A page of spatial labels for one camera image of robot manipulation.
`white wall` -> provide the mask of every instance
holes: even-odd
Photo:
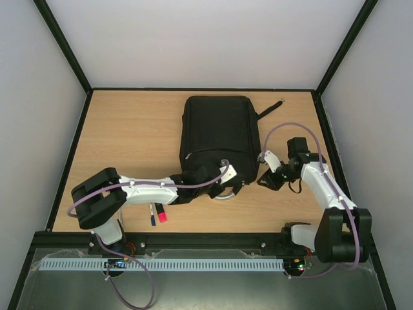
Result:
[[[48,0],[93,87],[315,88],[364,0]]]
[[[45,229],[84,100],[33,1],[1,1],[0,309]]]
[[[323,96],[398,309],[412,309],[413,2],[379,1]]]

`wooden table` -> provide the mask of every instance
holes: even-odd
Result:
[[[96,90],[53,231],[82,231],[78,221],[66,215],[73,202],[70,191],[106,167],[115,167],[119,174],[133,178],[158,179],[180,173],[181,116],[186,99],[193,95],[244,95],[252,100],[258,113],[284,99],[282,107],[259,120],[261,144],[272,127],[295,121],[314,131],[330,164],[309,92]],[[268,148],[281,160],[288,161],[287,140],[294,136],[306,137],[310,150],[317,151],[307,132],[291,126],[273,133]],[[262,165],[258,177],[267,169]],[[125,231],[270,233],[279,232],[286,222],[318,224],[322,215],[321,208],[305,184],[301,194],[294,194],[288,186],[275,192],[253,183],[227,201],[202,196],[186,205],[167,205],[165,211],[168,221],[162,224],[157,222],[153,227],[148,204],[126,206],[122,208]]]

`marker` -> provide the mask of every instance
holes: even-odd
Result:
[[[156,226],[154,208],[152,206],[152,202],[149,203],[149,210],[150,210],[150,223],[152,224],[152,226]]]
[[[166,222],[168,219],[166,218],[165,210],[163,209],[162,203],[155,203],[155,208],[157,212],[157,217],[161,223]]]

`black metal frame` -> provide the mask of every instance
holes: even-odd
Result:
[[[61,47],[61,50],[65,57],[67,58],[70,66],[72,67],[75,75],[77,76],[80,84],[84,88],[87,98],[81,118],[77,125],[76,133],[72,146],[69,151],[69,155],[66,161],[65,169],[55,196],[55,200],[50,212],[49,219],[46,225],[46,231],[36,232],[29,248],[26,260],[21,269],[20,276],[15,286],[15,290],[12,295],[12,299],[8,306],[8,309],[16,309],[23,286],[25,284],[25,279],[28,274],[30,265],[32,263],[34,253],[36,249],[39,248],[77,248],[84,249],[89,241],[90,234],[85,232],[51,232],[57,210],[63,195],[63,191],[68,178],[68,173],[72,165],[74,154],[76,152],[76,147],[80,139],[81,131],[83,128],[83,123],[85,122],[86,114],[92,99],[94,90],[222,90],[222,91],[298,91],[298,92],[311,92],[312,99],[314,101],[314,106],[317,112],[319,124],[325,144],[327,147],[328,156],[331,161],[332,170],[335,179],[339,186],[343,189],[344,193],[350,197],[348,186],[345,180],[343,169],[341,166],[341,160],[337,153],[336,144],[332,137],[330,124],[328,123],[327,115],[325,113],[323,103],[321,101],[321,95],[329,84],[332,76],[336,72],[340,63],[344,59],[346,53],[354,42],[356,36],[373,10],[378,0],[366,0],[363,7],[361,8],[356,20],[353,22],[348,34],[346,35],[343,43],[341,44],[339,50],[337,51],[333,61],[331,62],[328,70],[326,71],[321,83],[319,84],[317,90],[304,90],[304,89],[238,89],[238,88],[92,88],[83,73],[77,59],[70,48],[62,30],[60,29],[57,21],[55,20],[52,11],[48,7],[45,0],[34,0],[34,3],[38,7],[41,15],[43,16],[46,24],[48,25],[50,31],[55,37],[57,43]],[[180,249],[242,249],[246,252],[256,252],[263,255],[277,255],[279,258],[289,259],[296,257],[300,253],[288,253],[282,248],[280,240],[283,235],[281,233],[253,233],[253,234],[207,234],[207,233],[127,233],[127,238],[133,240],[135,244],[145,243],[146,250],[160,250],[166,248],[180,248]],[[385,303],[388,309],[395,309],[390,289],[388,287],[386,277],[381,266],[381,262],[377,253],[374,241],[371,238],[370,245],[370,256],[374,265],[374,269],[378,274],[379,284],[385,299]]]

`gray floor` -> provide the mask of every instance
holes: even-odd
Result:
[[[196,254],[199,255],[217,256],[211,252]],[[327,267],[317,263],[316,268],[306,273],[317,273]],[[313,280],[288,280],[282,273],[251,272],[157,272],[153,276],[156,281],[153,310],[386,309],[376,275],[368,263],[352,272],[337,268]],[[38,271],[33,268],[18,309],[127,309],[104,279],[103,273],[95,271]],[[124,273],[115,283],[132,304],[144,306],[147,303],[150,285],[144,273]]]

